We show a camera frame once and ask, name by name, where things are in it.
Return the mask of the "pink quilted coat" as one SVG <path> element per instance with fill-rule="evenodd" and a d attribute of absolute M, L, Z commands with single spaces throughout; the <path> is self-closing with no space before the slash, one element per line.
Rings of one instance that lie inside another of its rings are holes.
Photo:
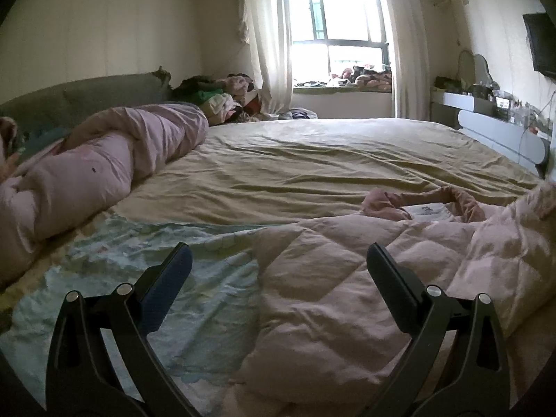
<path fill-rule="evenodd" d="M 352 416 L 391 373 L 408 337 L 366 267 L 384 246 L 424 283 L 491 296 L 508 343 L 512 395 L 555 347 L 555 185 L 487 206 L 475 222 L 343 215 L 256 236 L 260 332 L 223 401 L 226 416 Z"/>

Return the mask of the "pile of mixed clothes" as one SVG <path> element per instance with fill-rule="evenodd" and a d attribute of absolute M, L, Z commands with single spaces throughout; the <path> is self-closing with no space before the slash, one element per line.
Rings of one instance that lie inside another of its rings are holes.
<path fill-rule="evenodd" d="M 213 79 L 196 75 L 171 91 L 171 100 L 198 106 L 210 126 L 225 123 L 263 122 L 262 102 L 254 80 L 245 73 Z"/>

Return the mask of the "light teal patterned blanket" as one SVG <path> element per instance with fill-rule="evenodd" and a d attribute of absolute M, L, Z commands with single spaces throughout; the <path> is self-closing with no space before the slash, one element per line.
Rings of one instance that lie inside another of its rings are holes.
<path fill-rule="evenodd" d="M 204 416 L 218 416 L 259 331 L 257 233 L 255 225 L 147 223 L 117 215 L 97 219 L 59 241 L 2 292 L 2 353 L 33 397 L 43 401 L 49 345 L 67 292 L 110 293 L 186 243 L 192 270 L 148 339 L 192 405 Z"/>

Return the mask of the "rolled pink duvet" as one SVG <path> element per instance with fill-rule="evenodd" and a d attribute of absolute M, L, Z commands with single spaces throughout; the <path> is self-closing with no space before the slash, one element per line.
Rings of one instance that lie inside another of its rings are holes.
<path fill-rule="evenodd" d="M 27 271 L 48 239 L 126 198 L 132 186 L 205 141 L 192 104 L 100 111 L 1 183 L 1 282 Z"/>

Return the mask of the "grey rounded dresser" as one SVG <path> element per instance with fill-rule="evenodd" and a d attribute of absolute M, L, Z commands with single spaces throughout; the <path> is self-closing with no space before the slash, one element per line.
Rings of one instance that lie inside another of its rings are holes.
<path fill-rule="evenodd" d="M 548 141 L 529 129 L 498 118 L 462 110 L 460 131 L 529 170 L 548 164 Z"/>

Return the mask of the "grey padded headboard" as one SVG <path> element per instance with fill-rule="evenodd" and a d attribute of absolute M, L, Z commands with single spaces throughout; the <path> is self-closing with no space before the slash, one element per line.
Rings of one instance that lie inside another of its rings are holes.
<path fill-rule="evenodd" d="M 160 104 L 169 99 L 172 75 L 152 73 L 96 77 L 55 85 L 1 104 L 1 114 L 17 122 L 25 140 L 52 130 L 72 129 L 110 107 Z"/>

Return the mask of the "tan bed sheet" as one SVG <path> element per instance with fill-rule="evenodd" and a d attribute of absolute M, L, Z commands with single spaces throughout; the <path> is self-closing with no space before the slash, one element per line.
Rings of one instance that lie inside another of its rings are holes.
<path fill-rule="evenodd" d="M 434 122 L 247 122 L 211 128 L 114 212 L 148 222 L 281 224 L 355 213 L 375 187 L 457 186 L 479 202 L 506 205 L 537 184 L 524 167 Z"/>

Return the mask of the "grey vanity table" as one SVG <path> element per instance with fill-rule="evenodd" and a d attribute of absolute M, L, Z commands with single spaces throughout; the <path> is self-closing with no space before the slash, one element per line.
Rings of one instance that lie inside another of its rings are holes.
<path fill-rule="evenodd" d="M 495 105 L 488 100 L 475 98 L 472 95 L 443 90 L 433 90 L 431 92 L 431 122 L 437 122 L 458 130 L 461 128 L 458 115 L 462 110 L 493 116 Z"/>

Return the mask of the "arched vanity mirror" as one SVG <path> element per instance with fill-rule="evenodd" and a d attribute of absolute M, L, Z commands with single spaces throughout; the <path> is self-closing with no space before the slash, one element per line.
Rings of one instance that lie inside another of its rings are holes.
<path fill-rule="evenodd" d="M 492 88 L 494 79 L 489 72 L 484 56 L 474 54 L 470 50 L 462 50 L 458 57 L 456 78 L 466 85 L 481 85 Z"/>

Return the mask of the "plush toys on windowsill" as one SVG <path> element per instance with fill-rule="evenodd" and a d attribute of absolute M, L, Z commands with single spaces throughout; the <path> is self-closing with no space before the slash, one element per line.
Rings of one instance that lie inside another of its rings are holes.
<path fill-rule="evenodd" d="M 327 86 L 358 91 L 391 92 L 392 84 L 392 73 L 389 68 L 377 71 L 355 65 L 345 68 L 340 73 L 332 73 Z"/>

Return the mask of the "right sheer white curtain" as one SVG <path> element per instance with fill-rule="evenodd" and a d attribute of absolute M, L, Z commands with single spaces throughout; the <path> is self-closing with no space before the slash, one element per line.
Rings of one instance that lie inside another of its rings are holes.
<path fill-rule="evenodd" d="M 426 121 L 430 63 L 420 0 L 385 0 L 393 47 L 393 106 L 397 118 Z"/>

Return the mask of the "sheer white curtain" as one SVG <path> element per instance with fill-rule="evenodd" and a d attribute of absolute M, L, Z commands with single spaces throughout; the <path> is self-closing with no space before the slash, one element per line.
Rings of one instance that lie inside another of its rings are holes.
<path fill-rule="evenodd" d="M 293 92 L 289 0 L 243 0 L 246 39 L 262 110 L 289 109 Z"/>
<path fill-rule="evenodd" d="M 430 63 L 420 0 L 385 0 L 393 47 L 393 106 L 397 118 L 426 121 Z"/>

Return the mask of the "left sheer white curtain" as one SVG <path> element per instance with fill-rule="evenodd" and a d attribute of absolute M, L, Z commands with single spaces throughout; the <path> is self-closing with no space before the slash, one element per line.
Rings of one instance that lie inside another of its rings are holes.
<path fill-rule="evenodd" d="M 246 39 L 262 110 L 289 109 L 293 92 L 289 0 L 243 0 Z"/>

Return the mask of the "black wall television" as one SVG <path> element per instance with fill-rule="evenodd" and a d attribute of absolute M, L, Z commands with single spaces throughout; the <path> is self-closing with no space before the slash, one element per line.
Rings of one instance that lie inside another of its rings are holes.
<path fill-rule="evenodd" d="M 532 53 L 533 68 L 548 78 L 556 77 L 555 25 L 548 13 L 522 15 Z"/>

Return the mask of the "window with dark frame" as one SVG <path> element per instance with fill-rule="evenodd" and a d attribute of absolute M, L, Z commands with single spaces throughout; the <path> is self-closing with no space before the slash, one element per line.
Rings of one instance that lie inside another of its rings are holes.
<path fill-rule="evenodd" d="M 327 87 L 351 66 L 390 67 L 382 0 L 289 0 L 291 68 L 297 88 Z"/>

